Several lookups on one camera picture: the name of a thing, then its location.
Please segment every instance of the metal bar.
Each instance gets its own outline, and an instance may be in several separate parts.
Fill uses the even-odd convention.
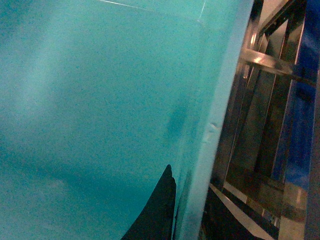
[[[316,84],[305,239],[320,239],[320,75]]]
[[[272,56],[250,49],[242,49],[240,61],[251,66],[258,67],[263,71],[280,76],[287,76],[300,83],[316,87],[315,80],[317,79],[317,74],[311,69],[307,69],[281,59],[276,59]]]
[[[261,24],[259,36],[261,37],[263,34],[271,35],[292,15],[292,12],[299,9],[305,2],[305,0],[283,0]]]

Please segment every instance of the metal rail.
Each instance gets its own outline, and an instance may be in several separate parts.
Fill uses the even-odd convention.
[[[311,69],[291,64],[250,49],[242,49],[239,60],[248,65],[258,67],[263,71],[280,76],[287,76],[298,82],[308,84],[314,88],[316,87],[317,73]]]

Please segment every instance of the metal frame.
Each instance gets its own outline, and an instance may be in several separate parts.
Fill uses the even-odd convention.
[[[227,172],[230,170],[233,174],[237,173],[235,168],[230,164],[235,144],[237,142],[239,132],[242,130],[242,126],[246,121],[248,110],[252,102],[252,94],[248,93],[253,92],[256,79],[259,76],[261,71],[268,72],[271,74],[277,75],[275,81],[288,81],[299,82],[311,86],[312,88],[316,87],[316,103],[315,103],[315,115],[314,115],[314,130],[313,130],[313,155],[311,161],[311,172],[310,172],[310,183],[309,183],[309,193],[308,193],[308,205],[307,205],[307,216],[305,210],[295,209],[292,205],[288,205],[284,202],[279,204],[280,212],[277,216],[285,216],[286,218],[292,219],[297,222],[304,222],[306,216],[306,227],[305,227],[305,239],[314,240],[320,239],[320,83],[318,77],[318,83],[316,85],[317,73],[314,69],[308,69],[304,65],[293,64],[293,61],[288,62],[284,57],[278,59],[270,55],[264,54],[266,46],[269,41],[269,37],[281,26],[286,20],[288,20],[289,28],[295,25],[297,18],[293,15],[294,12],[297,12],[299,18],[301,17],[300,9],[306,6],[306,0],[284,0],[272,14],[262,23],[259,31],[257,29],[257,18],[254,20],[251,19],[248,25],[248,30],[246,38],[243,43],[243,49],[240,54],[239,64],[234,78],[230,100],[228,103],[227,112],[225,115],[225,120],[223,124],[223,129],[220,137],[220,143],[217,149],[217,155],[212,172],[213,185],[219,190],[223,191],[224,182],[227,178]],[[261,4],[262,1],[255,1],[255,7],[259,8],[258,15],[261,13]],[[288,40],[290,32],[286,32],[284,44]],[[286,124],[287,117],[286,115],[291,111],[292,107],[286,106],[284,111],[284,119],[281,123],[282,125]],[[278,154],[279,144],[277,145],[276,155]],[[255,175],[251,176],[253,183],[256,181],[259,184],[264,184],[265,186],[272,185],[270,179],[266,178],[263,181],[264,177]],[[278,191],[280,195],[283,196],[284,186],[274,187],[273,190]],[[251,194],[250,191],[247,192],[247,196],[255,197],[254,194]]]

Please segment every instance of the horizontal bar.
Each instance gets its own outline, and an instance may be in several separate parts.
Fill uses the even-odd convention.
[[[295,81],[316,87],[317,73],[311,69],[244,48],[241,50],[239,60],[263,71],[290,77]]]

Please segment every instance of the blue panel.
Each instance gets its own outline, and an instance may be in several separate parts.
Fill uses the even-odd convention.
[[[312,69],[319,68],[320,59],[320,2],[308,0],[305,23],[297,64]],[[315,89],[303,83],[295,83],[291,91],[294,99],[293,127],[286,179],[308,189]]]

